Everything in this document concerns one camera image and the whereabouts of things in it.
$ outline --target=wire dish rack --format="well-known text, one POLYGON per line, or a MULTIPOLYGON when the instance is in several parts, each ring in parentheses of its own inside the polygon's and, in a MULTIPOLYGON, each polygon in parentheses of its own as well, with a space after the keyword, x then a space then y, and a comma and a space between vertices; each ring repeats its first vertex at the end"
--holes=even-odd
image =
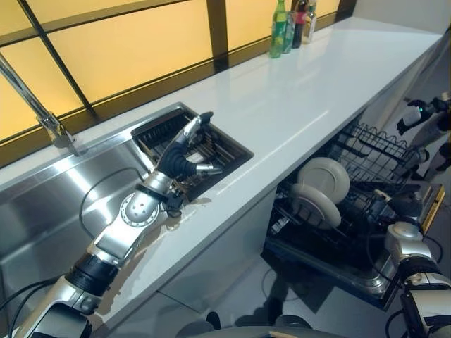
MULTIPOLYGON (((303 231, 314 233, 329 246, 355 255, 356 250, 364 249, 362 239, 370 229, 375 235, 377 232, 383 233, 385 226, 395 217, 376 197, 374 189, 389 195, 405 191, 409 175, 401 173, 409 173, 407 166, 415 155, 415 149, 408 149, 407 143, 398 141, 395 136, 365 124, 350 123, 312 156, 338 161, 350 177, 349 193, 337 205, 342 216, 340 226, 334 228, 324 224, 324 220, 302 205, 301 209, 292 210, 289 191, 296 183, 297 170, 279 185, 274 209, 279 216, 286 217, 294 225, 302 227, 303 231)), ((275 235, 281 229, 280 223, 274 221, 271 224, 278 225, 269 229, 269 235, 275 235)))

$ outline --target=open dishwasher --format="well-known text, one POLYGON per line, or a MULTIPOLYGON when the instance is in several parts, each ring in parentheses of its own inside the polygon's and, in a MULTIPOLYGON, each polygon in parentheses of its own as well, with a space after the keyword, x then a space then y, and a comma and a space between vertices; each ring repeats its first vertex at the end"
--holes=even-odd
MULTIPOLYGON (((415 156, 416 149, 409 149, 405 141, 359 124, 358 119, 352 121, 279 184, 262 257, 299 297, 293 286, 311 273, 321 276, 312 289, 326 280, 329 292, 338 286, 386 309, 398 278, 383 243, 387 226, 397 215, 375 189, 421 199, 418 221, 425 233, 444 197, 440 185, 409 180, 408 163, 415 156), (336 203, 341 215, 338 226, 328 224, 303 203, 294 210, 290 189, 297 183, 299 170, 317 157, 337 161, 349 176, 349 191, 336 203)), ((311 307, 314 312, 317 309, 318 304, 311 307)))

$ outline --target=faucet spout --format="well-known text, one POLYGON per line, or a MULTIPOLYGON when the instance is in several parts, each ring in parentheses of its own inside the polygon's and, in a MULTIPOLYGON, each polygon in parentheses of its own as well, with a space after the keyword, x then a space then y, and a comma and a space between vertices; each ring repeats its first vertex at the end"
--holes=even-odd
POLYGON ((11 86, 13 86, 14 90, 17 91, 28 106, 35 112, 37 121, 49 134, 51 143, 53 143, 56 148, 68 148, 72 154, 79 156, 79 153, 73 145, 75 141, 74 137, 52 112, 45 109, 1 53, 0 73, 4 75, 11 86))

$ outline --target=white plate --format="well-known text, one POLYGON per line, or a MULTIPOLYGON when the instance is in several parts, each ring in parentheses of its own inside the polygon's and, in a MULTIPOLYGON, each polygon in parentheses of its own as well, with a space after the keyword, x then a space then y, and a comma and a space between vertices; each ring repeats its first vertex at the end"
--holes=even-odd
POLYGON ((331 158, 316 157, 297 174, 297 182, 323 192, 333 203, 340 203, 350 190, 350 177, 341 164, 331 158))
POLYGON ((296 183, 291 186, 291 206, 293 211, 309 223, 321 229, 329 226, 337 227, 341 223, 341 215, 335 204, 318 189, 309 185, 296 183))

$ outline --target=white countertop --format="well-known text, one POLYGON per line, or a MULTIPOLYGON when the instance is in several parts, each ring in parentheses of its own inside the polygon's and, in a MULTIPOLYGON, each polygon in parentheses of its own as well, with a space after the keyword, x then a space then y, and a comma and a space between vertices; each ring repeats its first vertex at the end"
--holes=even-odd
MULTIPOLYGON (((254 152, 202 195, 205 203, 187 206, 176 230, 144 243, 115 281, 113 303, 107 299, 99 309, 106 326, 135 310, 439 39, 350 18, 291 54, 258 56, 80 133, 88 142, 181 101, 198 113, 213 111, 212 123, 254 152)), ((57 155, 49 147, 28 156, 0 170, 0 182, 57 155)))

